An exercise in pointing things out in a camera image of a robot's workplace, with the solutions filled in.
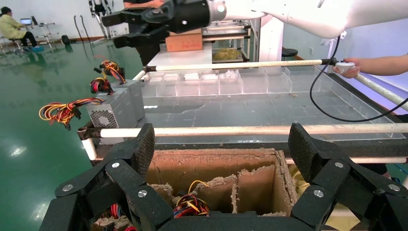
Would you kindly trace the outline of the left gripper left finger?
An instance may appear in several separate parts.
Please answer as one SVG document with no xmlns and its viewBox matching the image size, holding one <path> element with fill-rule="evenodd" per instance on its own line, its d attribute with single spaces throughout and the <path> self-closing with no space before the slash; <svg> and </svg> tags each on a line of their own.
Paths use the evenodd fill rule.
<svg viewBox="0 0 408 231">
<path fill-rule="evenodd" d="M 157 231 L 172 208 L 145 181 L 153 158 L 155 134 L 145 124 L 136 138 L 117 143 L 97 165 L 55 190 L 54 229 L 88 231 L 108 207 L 118 204 L 139 231 Z"/>
</svg>

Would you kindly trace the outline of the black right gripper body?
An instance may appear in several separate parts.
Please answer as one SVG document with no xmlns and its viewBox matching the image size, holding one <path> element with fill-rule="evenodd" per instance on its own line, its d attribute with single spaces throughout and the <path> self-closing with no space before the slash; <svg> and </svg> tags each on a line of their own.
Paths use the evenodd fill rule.
<svg viewBox="0 0 408 231">
<path fill-rule="evenodd" d="M 173 33 L 203 28 L 210 23 L 206 0 L 169 0 L 164 4 L 164 13 L 167 16 L 165 24 Z"/>
</svg>

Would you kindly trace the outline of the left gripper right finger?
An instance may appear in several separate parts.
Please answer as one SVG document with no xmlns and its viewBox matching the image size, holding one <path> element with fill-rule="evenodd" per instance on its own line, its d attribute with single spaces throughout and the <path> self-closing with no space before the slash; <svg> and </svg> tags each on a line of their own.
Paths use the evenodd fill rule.
<svg viewBox="0 0 408 231">
<path fill-rule="evenodd" d="M 336 144 L 312 138 L 298 123 L 291 126 L 288 146 L 309 183 L 292 208 L 292 218 L 321 229 L 334 206 L 342 204 L 369 221 L 370 229 L 408 227 L 408 191 L 403 185 L 356 164 Z"/>
</svg>

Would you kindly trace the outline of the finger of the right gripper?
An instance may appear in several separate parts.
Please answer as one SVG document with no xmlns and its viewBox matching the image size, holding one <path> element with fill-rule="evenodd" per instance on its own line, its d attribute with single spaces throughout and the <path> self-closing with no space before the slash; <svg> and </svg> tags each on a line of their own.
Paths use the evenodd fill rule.
<svg viewBox="0 0 408 231">
<path fill-rule="evenodd" d="M 161 26 L 152 28 L 143 25 L 137 32 L 119 36 L 113 39 L 116 48 L 138 47 L 152 44 L 159 44 L 169 36 L 169 27 Z"/>
<path fill-rule="evenodd" d="M 122 23 L 132 25 L 163 26 L 173 17 L 174 3 L 164 3 L 159 8 L 126 8 L 102 17 L 106 27 Z"/>
</svg>

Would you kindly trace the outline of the bare person hand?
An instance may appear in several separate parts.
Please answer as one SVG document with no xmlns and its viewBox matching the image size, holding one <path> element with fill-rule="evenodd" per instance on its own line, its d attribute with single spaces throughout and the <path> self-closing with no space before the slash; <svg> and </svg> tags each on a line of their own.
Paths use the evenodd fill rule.
<svg viewBox="0 0 408 231">
<path fill-rule="evenodd" d="M 359 59 L 345 58 L 334 66 L 333 71 L 345 78 L 355 78 L 360 72 L 359 66 Z"/>
</svg>

